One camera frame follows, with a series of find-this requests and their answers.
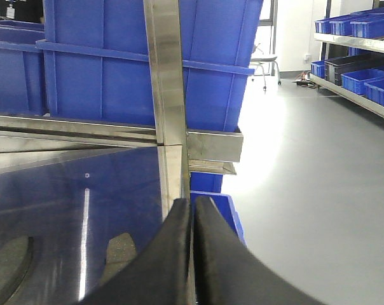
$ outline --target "storage rack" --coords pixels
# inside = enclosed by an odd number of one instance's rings
[[[351,36],[337,36],[331,34],[315,33],[315,39],[325,43],[338,44],[341,46],[349,46],[352,48],[359,48],[374,52],[384,53],[384,37],[379,39],[366,39]],[[319,78],[315,75],[311,75],[311,80],[319,86],[323,86],[338,95],[350,100],[351,102],[362,106],[363,108],[381,116],[384,118],[384,107],[379,105],[361,95],[348,91],[340,86],[336,86],[333,83]]]

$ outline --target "black crate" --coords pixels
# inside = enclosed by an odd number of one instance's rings
[[[384,65],[384,54],[377,53],[327,59],[325,61],[325,79],[341,86],[343,73],[375,68],[381,65]]]

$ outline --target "glass surface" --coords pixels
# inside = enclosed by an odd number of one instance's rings
[[[260,20],[269,20],[271,19],[271,0],[263,1],[263,8],[261,9]]]
[[[155,147],[46,156],[0,154],[0,251],[14,238],[34,238],[10,305],[82,299],[99,285],[110,239],[128,233],[139,253],[162,222]]]

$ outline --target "chair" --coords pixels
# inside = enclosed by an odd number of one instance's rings
[[[257,45],[253,46],[252,54],[256,50],[259,50],[262,55],[260,55],[260,56],[256,55],[255,57],[252,57],[250,59],[250,65],[255,65],[256,66],[256,70],[254,71],[254,74],[252,75],[251,80],[254,81],[254,76],[260,76],[259,74],[256,74],[258,67],[260,67],[261,70],[263,70],[263,77],[264,77],[264,87],[263,87],[263,89],[264,89],[264,91],[267,91],[266,75],[265,75],[263,64],[266,64],[266,63],[274,63],[275,64],[275,67],[277,68],[277,77],[278,77],[278,84],[279,85],[281,85],[280,68],[279,68],[278,63],[276,61],[277,60],[276,54],[267,54],[267,55],[264,54],[262,49],[259,48],[259,45],[260,44],[257,44]]]

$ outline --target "white wall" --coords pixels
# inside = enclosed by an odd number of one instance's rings
[[[304,71],[311,61],[319,60],[321,43],[314,40],[314,21],[323,19],[326,0],[278,0],[276,54],[281,71]],[[333,0],[331,16],[368,10],[373,0]]]

